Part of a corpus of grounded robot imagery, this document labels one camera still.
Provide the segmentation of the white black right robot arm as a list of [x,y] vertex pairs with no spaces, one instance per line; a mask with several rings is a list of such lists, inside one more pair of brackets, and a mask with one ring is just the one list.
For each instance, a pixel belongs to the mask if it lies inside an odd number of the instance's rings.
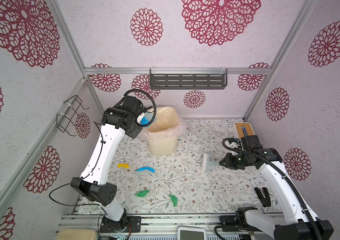
[[214,231],[263,232],[274,240],[328,240],[334,228],[321,220],[306,203],[287,173],[282,158],[274,148],[264,148],[256,135],[222,141],[229,153],[219,165],[230,170],[255,167],[268,181],[279,201],[284,218],[273,218],[255,207],[238,208],[235,215],[221,217]]

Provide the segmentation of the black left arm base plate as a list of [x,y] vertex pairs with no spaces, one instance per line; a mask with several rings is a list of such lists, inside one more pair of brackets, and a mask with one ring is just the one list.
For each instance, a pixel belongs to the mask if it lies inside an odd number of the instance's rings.
[[104,217],[100,226],[100,233],[139,233],[142,226],[142,217],[124,216],[119,222]]

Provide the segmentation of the cream trash bin with bag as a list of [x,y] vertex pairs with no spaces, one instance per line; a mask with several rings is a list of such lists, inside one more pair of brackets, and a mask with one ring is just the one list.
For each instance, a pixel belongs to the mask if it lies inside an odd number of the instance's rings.
[[156,120],[139,133],[147,141],[150,153],[155,156],[175,152],[178,138],[186,133],[187,125],[172,107],[157,108]]

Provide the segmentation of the pale blue plastic dustpan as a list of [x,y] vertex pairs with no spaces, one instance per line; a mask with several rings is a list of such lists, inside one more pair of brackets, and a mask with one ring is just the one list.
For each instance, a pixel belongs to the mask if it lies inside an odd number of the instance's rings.
[[[145,113],[140,114],[140,116],[138,117],[138,123],[141,124],[141,120],[142,118],[145,117],[147,120],[149,120],[149,122],[153,119],[154,117],[154,110],[149,110]],[[143,125],[144,128],[148,128],[151,124],[147,124],[147,125]]]

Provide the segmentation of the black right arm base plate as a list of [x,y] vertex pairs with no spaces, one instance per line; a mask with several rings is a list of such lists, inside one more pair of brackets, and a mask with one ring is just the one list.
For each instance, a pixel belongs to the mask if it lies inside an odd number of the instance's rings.
[[246,227],[241,217],[237,217],[236,215],[223,215],[219,217],[219,220],[221,225],[223,226],[223,232],[245,230]]

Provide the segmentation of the green paper scrap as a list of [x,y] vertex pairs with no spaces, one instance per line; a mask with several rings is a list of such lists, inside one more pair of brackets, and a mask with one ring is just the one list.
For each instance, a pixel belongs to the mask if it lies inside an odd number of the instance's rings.
[[135,196],[140,197],[140,198],[143,198],[143,197],[145,197],[149,192],[150,192],[150,190],[139,191],[139,192],[135,193]]
[[171,194],[169,194],[169,197],[170,197],[170,200],[171,200],[173,206],[176,207],[177,204],[178,204],[178,198],[175,195],[171,195]]

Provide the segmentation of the blue paper scrap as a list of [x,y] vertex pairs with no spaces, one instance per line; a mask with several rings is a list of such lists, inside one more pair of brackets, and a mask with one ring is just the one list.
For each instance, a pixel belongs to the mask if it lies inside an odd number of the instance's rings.
[[155,173],[155,169],[151,168],[151,167],[142,167],[142,168],[139,168],[137,170],[137,172],[143,172],[143,171],[150,171],[151,173]]
[[141,120],[141,125],[147,125],[149,123],[149,120],[147,120],[145,117]]

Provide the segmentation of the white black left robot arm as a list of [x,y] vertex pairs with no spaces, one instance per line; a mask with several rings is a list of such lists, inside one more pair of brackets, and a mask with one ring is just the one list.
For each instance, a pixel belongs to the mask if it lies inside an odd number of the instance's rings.
[[126,210],[116,199],[117,186],[108,183],[108,175],[117,148],[124,136],[135,139],[143,128],[156,118],[157,106],[149,93],[132,89],[108,108],[96,124],[99,138],[92,156],[81,175],[68,183],[81,196],[105,213],[105,218],[123,229],[127,224]]

